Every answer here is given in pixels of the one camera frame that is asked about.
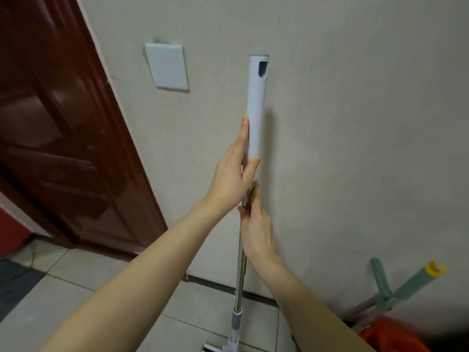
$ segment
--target light switch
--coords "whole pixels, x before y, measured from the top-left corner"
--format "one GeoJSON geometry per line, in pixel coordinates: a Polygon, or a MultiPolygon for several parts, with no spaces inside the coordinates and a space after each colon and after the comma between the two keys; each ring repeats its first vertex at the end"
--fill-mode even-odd
{"type": "Polygon", "coordinates": [[[145,50],[157,87],[189,90],[182,45],[145,43],[145,50]]]}

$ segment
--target person's left hand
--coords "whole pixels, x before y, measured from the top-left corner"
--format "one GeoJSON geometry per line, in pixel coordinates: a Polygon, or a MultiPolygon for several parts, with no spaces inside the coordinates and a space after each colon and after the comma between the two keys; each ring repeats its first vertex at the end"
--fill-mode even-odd
{"type": "Polygon", "coordinates": [[[235,208],[248,191],[261,158],[251,158],[241,173],[244,146],[249,137],[249,118],[243,117],[238,138],[228,148],[217,164],[206,199],[220,208],[224,214],[235,208]]]}

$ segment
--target white mop handle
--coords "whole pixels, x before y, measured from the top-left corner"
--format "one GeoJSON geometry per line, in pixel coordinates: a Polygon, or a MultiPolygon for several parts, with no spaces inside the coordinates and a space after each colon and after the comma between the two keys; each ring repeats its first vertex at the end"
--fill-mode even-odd
{"type": "Polygon", "coordinates": [[[260,155],[262,139],[262,116],[266,99],[268,55],[251,55],[249,57],[248,107],[249,142],[247,145],[248,161],[260,155]]]}

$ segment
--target yellow cap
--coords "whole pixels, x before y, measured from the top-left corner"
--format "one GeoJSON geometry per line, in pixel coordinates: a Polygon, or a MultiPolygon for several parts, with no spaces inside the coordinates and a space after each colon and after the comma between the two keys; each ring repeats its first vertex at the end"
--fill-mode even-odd
{"type": "Polygon", "coordinates": [[[433,278],[438,278],[442,274],[448,272],[448,268],[446,268],[446,266],[441,262],[431,260],[425,266],[425,272],[430,274],[433,278]]]}

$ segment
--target red fabric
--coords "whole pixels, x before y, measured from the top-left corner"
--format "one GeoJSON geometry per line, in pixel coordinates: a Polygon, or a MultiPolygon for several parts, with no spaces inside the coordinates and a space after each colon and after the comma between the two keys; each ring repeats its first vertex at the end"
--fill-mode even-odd
{"type": "Polygon", "coordinates": [[[373,321],[360,336],[378,352],[430,352],[417,336],[386,317],[373,321]]]}
{"type": "Polygon", "coordinates": [[[0,208],[0,257],[20,248],[31,232],[0,208]]]}

